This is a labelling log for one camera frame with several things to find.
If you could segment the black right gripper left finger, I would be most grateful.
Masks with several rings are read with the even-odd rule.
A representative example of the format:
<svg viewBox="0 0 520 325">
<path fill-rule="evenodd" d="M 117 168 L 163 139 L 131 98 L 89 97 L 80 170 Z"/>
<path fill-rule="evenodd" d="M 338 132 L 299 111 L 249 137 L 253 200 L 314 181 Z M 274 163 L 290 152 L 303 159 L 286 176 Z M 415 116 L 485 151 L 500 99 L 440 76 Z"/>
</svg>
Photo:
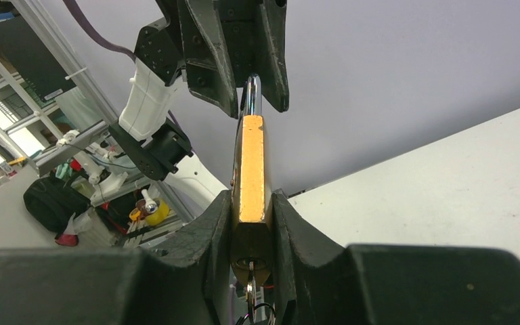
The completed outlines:
<svg viewBox="0 0 520 325">
<path fill-rule="evenodd" d="M 231 194 L 156 248 L 0 250 L 0 324 L 225 324 Z"/>
</svg>

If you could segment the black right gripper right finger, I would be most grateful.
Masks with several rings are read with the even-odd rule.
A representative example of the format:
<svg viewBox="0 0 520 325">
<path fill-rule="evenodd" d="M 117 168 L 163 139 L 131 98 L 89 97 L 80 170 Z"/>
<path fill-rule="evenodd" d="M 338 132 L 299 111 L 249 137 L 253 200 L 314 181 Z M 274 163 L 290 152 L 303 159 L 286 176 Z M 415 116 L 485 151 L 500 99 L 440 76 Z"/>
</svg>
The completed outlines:
<svg viewBox="0 0 520 325">
<path fill-rule="evenodd" d="M 496 248 L 341 246 L 272 196 L 277 324 L 520 324 L 520 260 Z"/>
</svg>

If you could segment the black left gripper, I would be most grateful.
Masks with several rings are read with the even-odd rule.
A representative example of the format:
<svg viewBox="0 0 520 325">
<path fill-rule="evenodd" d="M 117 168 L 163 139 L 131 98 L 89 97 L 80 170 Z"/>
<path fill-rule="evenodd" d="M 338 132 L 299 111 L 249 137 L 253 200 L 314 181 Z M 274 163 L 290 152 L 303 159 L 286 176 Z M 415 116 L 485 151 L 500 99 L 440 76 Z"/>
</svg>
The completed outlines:
<svg viewBox="0 0 520 325">
<path fill-rule="evenodd" d="M 278 112 L 289 109 L 285 60 L 286 1 L 157 1 L 181 42 L 189 92 L 238 117 L 237 88 L 249 74 Z M 259 46 L 259 53 L 253 48 Z"/>
</svg>

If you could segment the large padlock silver key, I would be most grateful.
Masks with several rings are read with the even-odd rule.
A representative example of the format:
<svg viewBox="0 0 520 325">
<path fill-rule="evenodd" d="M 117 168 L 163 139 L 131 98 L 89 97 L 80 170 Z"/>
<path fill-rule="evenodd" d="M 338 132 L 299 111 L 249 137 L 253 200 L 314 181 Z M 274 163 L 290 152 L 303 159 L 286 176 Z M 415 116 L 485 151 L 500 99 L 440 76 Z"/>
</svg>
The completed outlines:
<svg viewBox="0 0 520 325">
<path fill-rule="evenodd" d="M 247 313 L 241 317 L 238 324 L 244 324 L 247 320 L 249 324 L 256 323 L 256 312 L 262 307 L 269 309 L 269 315 L 267 317 L 268 324 L 275 324 L 276 313 L 274 307 L 268 303 L 257 303 L 257 281 L 255 277 L 255 262 L 253 260 L 248 261 L 248 277 L 245 288 L 246 308 Z"/>
</svg>

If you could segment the large brass padlock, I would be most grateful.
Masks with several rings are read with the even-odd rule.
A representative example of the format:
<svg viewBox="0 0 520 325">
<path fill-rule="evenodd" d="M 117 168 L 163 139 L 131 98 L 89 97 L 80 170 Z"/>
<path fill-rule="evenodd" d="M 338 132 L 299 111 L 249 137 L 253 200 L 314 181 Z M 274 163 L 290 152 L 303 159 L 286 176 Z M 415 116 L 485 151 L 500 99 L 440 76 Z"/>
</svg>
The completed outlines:
<svg viewBox="0 0 520 325">
<path fill-rule="evenodd" d="M 245 83 L 235 144 L 230 263 L 242 285 L 261 286 L 274 264 L 270 176 L 258 74 Z"/>
</svg>

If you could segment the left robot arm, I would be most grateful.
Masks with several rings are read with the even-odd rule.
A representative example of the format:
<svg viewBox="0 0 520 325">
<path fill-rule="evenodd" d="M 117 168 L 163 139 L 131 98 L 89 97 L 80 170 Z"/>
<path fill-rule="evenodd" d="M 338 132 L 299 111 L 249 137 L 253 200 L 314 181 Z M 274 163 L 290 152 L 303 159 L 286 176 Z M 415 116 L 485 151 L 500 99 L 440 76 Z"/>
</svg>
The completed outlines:
<svg viewBox="0 0 520 325">
<path fill-rule="evenodd" d="M 196 98 L 242 119 L 262 103 L 289 108 L 285 1 L 159 1 L 163 17 L 143 27 L 127 105 L 111 136 L 136 167 L 206 208 L 224 190 L 169 116 L 182 83 Z"/>
</svg>

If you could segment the yellow tape roll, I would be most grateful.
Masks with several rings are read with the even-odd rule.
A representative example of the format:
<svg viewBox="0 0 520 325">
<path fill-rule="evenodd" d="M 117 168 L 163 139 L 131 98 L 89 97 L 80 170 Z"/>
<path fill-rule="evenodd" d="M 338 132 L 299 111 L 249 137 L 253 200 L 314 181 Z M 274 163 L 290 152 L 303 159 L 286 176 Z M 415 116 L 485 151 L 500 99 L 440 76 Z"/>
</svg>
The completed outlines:
<svg viewBox="0 0 520 325">
<path fill-rule="evenodd" d="M 131 221 L 144 221 L 149 226 L 156 226 L 162 223 L 170 213 L 170 208 L 160 198 L 156 199 L 157 208 L 154 212 L 149 212 L 146 207 L 144 199 L 138 200 L 135 208 L 129 213 Z"/>
</svg>

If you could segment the black bag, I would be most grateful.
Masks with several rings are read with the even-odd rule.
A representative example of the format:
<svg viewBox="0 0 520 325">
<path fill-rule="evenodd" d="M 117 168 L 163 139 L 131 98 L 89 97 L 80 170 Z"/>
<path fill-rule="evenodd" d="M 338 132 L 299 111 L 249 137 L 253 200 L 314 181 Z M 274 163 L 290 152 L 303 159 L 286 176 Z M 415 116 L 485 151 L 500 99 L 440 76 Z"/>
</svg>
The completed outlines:
<svg viewBox="0 0 520 325">
<path fill-rule="evenodd" d="M 63 233 L 70 218 L 78 217 L 90 206 L 86 196 L 56 177 L 44 177 L 31 183 L 23 194 L 23 201 L 26 210 L 55 234 Z"/>
</svg>

